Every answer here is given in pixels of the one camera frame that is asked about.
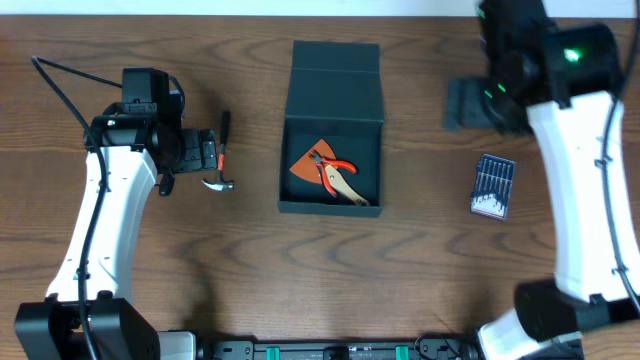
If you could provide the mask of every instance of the beige tool handle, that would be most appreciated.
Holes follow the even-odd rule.
[[[356,205],[361,206],[371,206],[367,199],[358,195],[357,192],[353,191],[351,186],[347,184],[342,175],[331,165],[327,165],[324,167],[324,170],[327,172],[327,176],[329,177],[329,185],[332,188],[336,189],[340,194],[348,197],[353,201]]]

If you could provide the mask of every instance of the box lid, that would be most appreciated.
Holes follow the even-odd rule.
[[[295,41],[286,118],[384,121],[380,47]]]

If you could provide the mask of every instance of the box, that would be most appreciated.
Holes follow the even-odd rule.
[[[370,44],[295,41],[280,162],[284,213],[377,217],[384,104],[380,48]],[[371,206],[334,198],[322,185],[302,180],[289,169],[320,139],[338,160],[353,163],[357,174],[340,170]]]

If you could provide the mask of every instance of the table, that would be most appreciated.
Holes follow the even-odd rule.
[[[563,21],[563,24],[584,21]],[[609,21],[626,49],[630,23]],[[386,106],[379,219],[279,214],[278,175],[294,39],[381,45]],[[41,301],[73,232],[85,183],[82,130],[31,55],[108,79],[152,66],[180,80],[185,126],[234,121],[225,176],[152,192],[134,265],[135,306],[158,330],[260,340],[415,338],[463,332],[549,277],[555,235],[533,137],[443,129],[447,79],[482,74],[474,19],[3,17],[0,21],[0,358],[23,357],[13,319]],[[87,119],[118,89],[52,70]],[[636,79],[628,98],[640,96]],[[624,151],[640,224],[640,105],[628,101]],[[484,153],[518,163],[509,219],[469,214]],[[636,358],[638,325],[588,334],[588,359]]]

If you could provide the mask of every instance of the orange triangular object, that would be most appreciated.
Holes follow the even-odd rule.
[[[307,180],[314,184],[322,184],[322,177],[320,176],[320,171],[316,166],[316,162],[313,161],[312,158],[309,157],[309,154],[315,150],[320,155],[326,157],[327,159],[335,159],[336,154],[331,150],[331,146],[327,144],[326,141],[320,139],[309,151],[307,151],[300,160],[298,160],[289,171],[294,173],[296,176],[303,180]]]

